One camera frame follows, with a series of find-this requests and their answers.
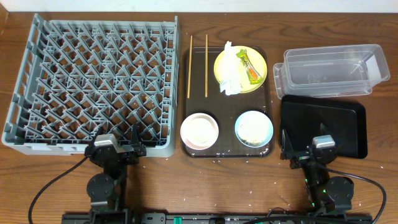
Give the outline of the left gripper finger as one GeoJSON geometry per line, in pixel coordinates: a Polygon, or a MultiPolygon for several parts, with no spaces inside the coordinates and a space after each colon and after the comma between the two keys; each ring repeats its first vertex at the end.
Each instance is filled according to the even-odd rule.
{"type": "Polygon", "coordinates": [[[131,128],[131,140],[130,145],[132,147],[140,147],[141,146],[141,135],[139,132],[138,124],[134,124],[131,128]]]}
{"type": "Polygon", "coordinates": [[[104,127],[100,127],[97,131],[97,133],[95,134],[95,139],[97,139],[98,136],[104,134],[104,127]]]}

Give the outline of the light blue bowl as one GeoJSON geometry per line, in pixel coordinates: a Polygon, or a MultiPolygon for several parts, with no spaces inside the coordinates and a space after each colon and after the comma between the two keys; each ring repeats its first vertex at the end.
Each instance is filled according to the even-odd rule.
{"type": "Polygon", "coordinates": [[[265,113],[247,111],[237,118],[234,131],[242,144],[251,148],[259,148],[271,142],[274,128],[270,117],[265,113]]]}

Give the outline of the rice and shell pile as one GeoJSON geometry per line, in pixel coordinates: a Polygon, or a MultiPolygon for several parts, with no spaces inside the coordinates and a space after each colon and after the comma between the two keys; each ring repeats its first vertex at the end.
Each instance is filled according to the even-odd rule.
{"type": "Polygon", "coordinates": [[[267,136],[265,121],[243,121],[238,127],[238,136],[247,145],[257,147],[263,144],[267,136]]]}

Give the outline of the white bowl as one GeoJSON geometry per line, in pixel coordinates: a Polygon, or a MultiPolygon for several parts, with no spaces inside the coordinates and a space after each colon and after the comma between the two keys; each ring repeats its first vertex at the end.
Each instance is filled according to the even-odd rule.
{"type": "Polygon", "coordinates": [[[183,143],[197,151],[208,149],[214,145],[218,135],[218,123],[206,113],[191,114],[184,119],[180,128],[183,143]]]}

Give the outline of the green orange snack wrapper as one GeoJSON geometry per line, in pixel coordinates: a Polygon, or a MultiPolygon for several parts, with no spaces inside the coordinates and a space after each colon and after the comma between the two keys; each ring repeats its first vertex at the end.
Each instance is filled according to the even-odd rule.
{"type": "Polygon", "coordinates": [[[262,76],[256,71],[256,69],[253,67],[252,63],[250,62],[250,59],[247,55],[247,50],[246,49],[241,49],[237,54],[237,58],[240,59],[246,74],[248,76],[249,82],[251,85],[258,84],[262,81],[262,76]]]}

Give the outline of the white napkin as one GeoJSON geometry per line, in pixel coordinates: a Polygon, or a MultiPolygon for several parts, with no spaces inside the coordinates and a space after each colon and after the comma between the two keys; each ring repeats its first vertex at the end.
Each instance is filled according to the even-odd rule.
{"type": "Polygon", "coordinates": [[[237,95],[241,92],[242,85],[239,77],[238,58],[236,48],[232,42],[227,41],[224,46],[224,56],[221,60],[220,92],[226,95],[237,95]]]}

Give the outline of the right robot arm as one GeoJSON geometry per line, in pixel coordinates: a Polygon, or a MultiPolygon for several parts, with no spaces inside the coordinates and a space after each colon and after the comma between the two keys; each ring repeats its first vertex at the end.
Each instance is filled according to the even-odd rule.
{"type": "Polygon", "coordinates": [[[286,129],[281,135],[280,158],[290,161],[291,169],[302,169],[308,199],[315,209],[315,215],[343,213],[352,209],[354,183],[348,177],[330,177],[326,165],[337,155],[337,144],[331,135],[316,136],[305,149],[294,148],[286,129]]]}

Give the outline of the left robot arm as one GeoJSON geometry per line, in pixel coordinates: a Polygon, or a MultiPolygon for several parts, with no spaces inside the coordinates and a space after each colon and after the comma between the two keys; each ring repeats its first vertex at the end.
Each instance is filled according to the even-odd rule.
{"type": "Polygon", "coordinates": [[[127,167],[146,155],[138,125],[132,127],[129,145],[122,147],[113,134],[101,128],[85,149],[85,156],[103,171],[88,182],[91,223],[135,223],[138,218],[125,206],[127,167]]]}

